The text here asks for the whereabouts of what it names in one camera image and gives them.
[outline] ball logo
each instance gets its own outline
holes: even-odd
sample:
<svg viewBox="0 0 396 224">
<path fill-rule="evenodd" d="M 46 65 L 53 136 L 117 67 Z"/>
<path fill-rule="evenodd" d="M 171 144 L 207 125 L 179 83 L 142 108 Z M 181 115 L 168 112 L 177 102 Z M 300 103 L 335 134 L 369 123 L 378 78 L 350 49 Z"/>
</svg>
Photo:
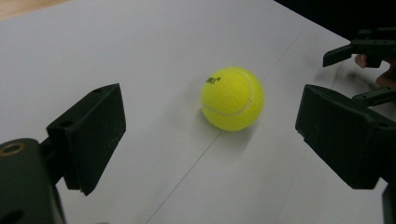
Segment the ball logo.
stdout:
<svg viewBox="0 0 396 224">
<path fill-rule="evenodd" d="M 218 77 L 218 78 L 210 77 L 210 78 L 207 79 L 206 82 L 210 83 L 210 84 L 215 84 L 216 81 L 220 81 L 220 80 L 221 80 L 221 77 Z"/>
</svg>

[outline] ball seam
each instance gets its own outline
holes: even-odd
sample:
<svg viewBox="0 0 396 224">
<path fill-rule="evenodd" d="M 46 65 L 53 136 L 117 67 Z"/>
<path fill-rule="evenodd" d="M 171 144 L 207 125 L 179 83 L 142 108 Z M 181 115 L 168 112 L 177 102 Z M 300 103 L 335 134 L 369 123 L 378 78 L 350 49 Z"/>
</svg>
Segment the ball seam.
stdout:
<svg viewBox="0 0 396 224">
<path fill-rule="evenodd" d="M 221 113 L 221 112 L 219 112 L 218 110 L 216 110 L 216 109 L 214 109 L 214 108 L 212 108 L 212 107 L 210 107 L 210 106 L 208 106 L 208 105 L 202 104 L 202 107 L 205 107 L 206 109 L 208 109 L 208 110 L 210 110 L 210 111 L 212 111 L 212 112 L 214 112 L 214 113 L 216 113 L 216 114 L 219 114 L 219 115 L 221 115 L 221 116 L 223 116 L 223 117 L 234 117 L 234 116 L 241 115 L 241 114 L 243 114 L 243 113 L 250 107 L 250 105 L 253 103 L 253 102 L 252 102 L 252 97 L 253 97 L 253 85 L 252 85 L 251 80 L 250 80 L 250 78 L 248 77 L 248 75 L 246 75 L 246 74 L 244 74 L 244 73 L 242 73 L 242 72 L 240 72 L 240 71 L 238 71 L 238 70 L 235 70 L 235 69 L 230 69 L 230 70 L 233 70 L 234 72 L 236 72 L 236 73 L 238 73 L 238 74 L 244 76 L 244 77 L 247 79 L 247 82 L 248 82 L 249 87 L 250 87 L 250 95 L 249 95 L 249 98 L 248 98 L 248 100 L 247 100 L 247 104 L 246 104 L 242 109 L 240 109 L 240 110 L 237 111 L 236 113 L 232 113 L 232 114 Z"/>
</svg>

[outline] white surface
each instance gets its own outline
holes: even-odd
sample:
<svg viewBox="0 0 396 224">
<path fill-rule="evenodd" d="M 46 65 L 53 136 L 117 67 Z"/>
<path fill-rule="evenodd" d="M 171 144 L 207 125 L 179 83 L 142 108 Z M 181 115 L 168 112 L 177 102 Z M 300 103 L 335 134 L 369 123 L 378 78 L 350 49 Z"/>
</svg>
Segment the white surface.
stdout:
<svg viewBox="0 0 396 224">
<path fill-rule="evenodd" d="M 386 68 L 322 68 L 345 43 L 268 0 L 72 0 L 0 23 L 0 141 L 42 141 L 86 93 L 119 82 L 127 132 L 89 197 L 58 184 L 68 223 L 382 223 L 386 183 L 350 189 L 294 130 L 304 84 L 352 96 Z M 230 65 L 266 93 L 239 133 L 200 112 L 206 78 Z"/>
</svg>

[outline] finger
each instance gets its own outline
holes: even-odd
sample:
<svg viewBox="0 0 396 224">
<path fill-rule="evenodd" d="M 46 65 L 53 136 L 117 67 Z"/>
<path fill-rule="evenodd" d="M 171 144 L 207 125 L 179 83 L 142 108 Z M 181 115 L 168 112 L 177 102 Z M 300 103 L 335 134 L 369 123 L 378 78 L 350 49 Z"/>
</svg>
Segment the finger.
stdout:
<svg viewBox="0 0 396 224">
<path fill-rule="evenodd" d="M 364 54 L 358 54 L 355 57 L 355 63 L 360 67 L 360 68 L 365 68 L 367 66 L 367 55 Z"/>
</svg>

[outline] yellow tennis ball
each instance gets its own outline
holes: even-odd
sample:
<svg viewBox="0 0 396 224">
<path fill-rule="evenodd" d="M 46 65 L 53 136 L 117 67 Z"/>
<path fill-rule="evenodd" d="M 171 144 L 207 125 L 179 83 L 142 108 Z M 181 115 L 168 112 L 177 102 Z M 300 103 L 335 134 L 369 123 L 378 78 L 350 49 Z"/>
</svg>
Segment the yellow tennis ball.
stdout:
<svg viewBox="0 0 396 224">
<path fill-rule="evenodd" d="M 239 131 L 259 117 L 264 91 L 260 81 L 247 69 L 227 67 L 206 81 L 201 104 L 210 123 L 225 131 Z"/>
</svg>

